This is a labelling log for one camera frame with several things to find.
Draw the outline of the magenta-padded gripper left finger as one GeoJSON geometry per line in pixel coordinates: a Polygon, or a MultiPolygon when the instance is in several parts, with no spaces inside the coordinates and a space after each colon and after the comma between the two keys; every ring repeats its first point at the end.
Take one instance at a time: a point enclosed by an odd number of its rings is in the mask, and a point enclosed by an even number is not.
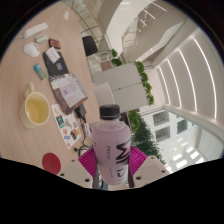
{"type": "Polygon", "coordinates": [[[99,170],[94,149],[91,148],[77,160],[68,162],[61,168],[58,176],[81,187],[97,189],[99,186],[99,170]]]}

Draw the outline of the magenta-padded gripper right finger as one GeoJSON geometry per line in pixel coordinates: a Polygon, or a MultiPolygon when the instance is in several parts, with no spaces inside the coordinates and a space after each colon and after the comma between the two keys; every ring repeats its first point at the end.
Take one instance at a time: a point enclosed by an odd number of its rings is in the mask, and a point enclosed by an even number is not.
{"type": "Polygon", "coordinates": [[[128,183],[130,188],[140,188],[169,175],[166,167],[156,156],[146,156],[131,146],[129,156],[128,183]]]}

